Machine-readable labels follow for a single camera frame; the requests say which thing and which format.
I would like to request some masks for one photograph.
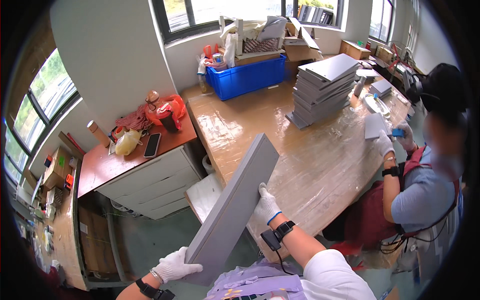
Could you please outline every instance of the scissors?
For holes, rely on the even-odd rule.
[[[212,58],[212,54],[218,53],[218,44],[215,44],[215,52],[212,53],[212,47],[210,45],[207,45],[204,47],[204,53],[205,57],[210,59]]]

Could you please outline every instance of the white sleeve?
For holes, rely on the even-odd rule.
[[[310,292],[317,286],[342,294],[345,299],[375,299],[368,284],[358,276],[343,255],[335,250],[323,250],[315,254],[305,266],[303,277],[310,284],[303,284]]]

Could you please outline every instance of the red water bottle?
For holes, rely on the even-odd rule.
[[[162,125],[168,132],[175,133],[181,128],[180,120],[175,117],[172,106],[168,103],[156,110],[156,117],[162,122]]]

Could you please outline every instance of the glove blue cuff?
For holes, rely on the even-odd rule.
[[[278,214],[280,214],[280,213],[281,213],[281,211],[279,211],[278,213],[276,213],[270,220],[268,220],[267,226],[268,226],[268,224],[270,224],[270,222],[273,220],[273,218],[276,217],[276,215],[278,215]]]

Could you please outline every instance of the blue tool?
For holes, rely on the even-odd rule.
[[[392,136],[405,137],[405,131],[403,129],[395,128],[392,130]]]

